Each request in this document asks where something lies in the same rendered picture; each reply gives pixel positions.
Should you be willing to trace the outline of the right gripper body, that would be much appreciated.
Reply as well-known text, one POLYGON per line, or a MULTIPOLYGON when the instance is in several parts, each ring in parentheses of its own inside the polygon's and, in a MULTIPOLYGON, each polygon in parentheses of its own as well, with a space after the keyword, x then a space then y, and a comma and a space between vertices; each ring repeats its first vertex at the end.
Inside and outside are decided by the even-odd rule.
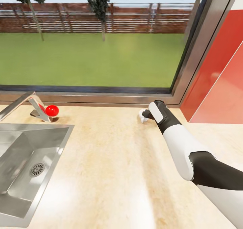
POLYGON ((143 115, 143 117, 154 120, 153 116, 151 115, 148 109, 145 110, 145 114, 143 115))

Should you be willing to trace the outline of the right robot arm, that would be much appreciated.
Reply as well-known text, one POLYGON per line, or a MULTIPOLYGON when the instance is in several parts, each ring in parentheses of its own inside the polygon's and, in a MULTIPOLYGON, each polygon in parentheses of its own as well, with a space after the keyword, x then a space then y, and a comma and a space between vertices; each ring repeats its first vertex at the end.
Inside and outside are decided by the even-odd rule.
POLYGON ((142 115, 156 121, 180 176, 192 181, 236 229, 243 229, 243 172, 220 162, 164 101, 151 102, 142 115))

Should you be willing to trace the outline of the coffee cup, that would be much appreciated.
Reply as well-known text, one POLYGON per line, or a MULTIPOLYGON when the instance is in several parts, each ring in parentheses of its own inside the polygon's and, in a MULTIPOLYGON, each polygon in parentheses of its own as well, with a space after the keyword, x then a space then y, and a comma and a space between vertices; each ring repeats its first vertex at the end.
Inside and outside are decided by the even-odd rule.
POLYGON ((141 109, 140 111, 139 111, 139 117, 140 117, 140 119, 141 119, 141 123, 143 123, 143 121, 147 121, 147 120, 149 120, 149 118, 145 118, 145 117, 143 117, 143 115, 142 115, 142 112, 143 111, 145 111, 146 109, 141 109))

